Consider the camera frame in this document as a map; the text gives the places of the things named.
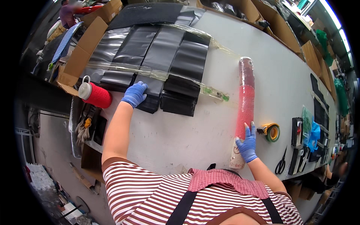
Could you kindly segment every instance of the hand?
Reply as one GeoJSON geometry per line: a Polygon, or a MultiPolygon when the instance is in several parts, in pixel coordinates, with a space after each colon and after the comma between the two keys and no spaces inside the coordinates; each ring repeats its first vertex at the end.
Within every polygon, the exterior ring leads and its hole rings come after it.
{"type": "Polygon", "coordinates": [[[139,81],[126,90],[124,97],[121,99],[121,101],[129,103],[132,106],[132,108],[135,108],[145,100],[146,94],[144,94],[144,91],[147,88],[148,88],[147,84],[144,84],[142,81],[139,81]]]}
{"type": "Polygon", "coordinates": [[[255,154],[255,146],[256,146],[256,128],[253,121],[251,121],[251,133],[249,126],[244,123],[245,126],[245,140],[242,143],[240,138],[235,138],[235,143],[239,148],[239,152],[241,156],[244,158],[245,162],[251,162],[257,158],[255,154]]]}

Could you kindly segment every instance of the tape roll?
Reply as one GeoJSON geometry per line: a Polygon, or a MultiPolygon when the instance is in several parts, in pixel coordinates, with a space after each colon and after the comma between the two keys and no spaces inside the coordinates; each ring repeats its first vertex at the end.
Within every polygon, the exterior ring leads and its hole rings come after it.
{"type": "Polygon", "coordinates": [[[266,139],[270,142],[276,142],[280,137],[280,128],[277,125],[272,125],[267,129],[266,139]]]}

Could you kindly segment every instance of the white bottle cap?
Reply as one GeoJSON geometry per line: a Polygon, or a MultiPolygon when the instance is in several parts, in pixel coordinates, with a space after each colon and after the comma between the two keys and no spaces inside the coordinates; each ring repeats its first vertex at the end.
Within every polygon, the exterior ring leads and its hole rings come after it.
{"type": "Polygon", "coordinates": [[[82,84],[80,85],[79,87],[79,97],[84,99],[84,100],[87,100],[91,94],[91,90],[92,90],[92,86],[90,83],[90,77],[89,76],[85,76],[83,79],[82,79],[82,84]],[[88,77],[89,78],[89,82],[86,83],[85,82],[85,78],[88,77]]]}

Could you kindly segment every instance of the blue plastic bag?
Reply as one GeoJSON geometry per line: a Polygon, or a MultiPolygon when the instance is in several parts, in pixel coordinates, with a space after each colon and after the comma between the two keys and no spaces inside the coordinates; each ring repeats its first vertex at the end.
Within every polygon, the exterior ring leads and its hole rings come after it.
{"type": "Polygon", "coordinates": [[[310,152],[314,152],[318,149],[317,143],[320,139],[320,126],[312,121],[311,126],[311,135],[308,142],[308,147],[310,149],[310,152]]]}

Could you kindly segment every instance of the person in purple shirt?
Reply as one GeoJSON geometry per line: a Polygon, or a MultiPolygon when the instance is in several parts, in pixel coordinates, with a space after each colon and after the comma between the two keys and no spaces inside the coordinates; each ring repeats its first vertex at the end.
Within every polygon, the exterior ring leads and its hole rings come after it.
{"type": "Polygon", "coordinates": [[[70,27],[76,24],[75,17],[74,17],[74,10],[77,9],[77,6],[68,5],[69,0],[62,0],[61,1],[61,8],[59,12],[61,24],[66,29],[70,29],[70,27]]]}

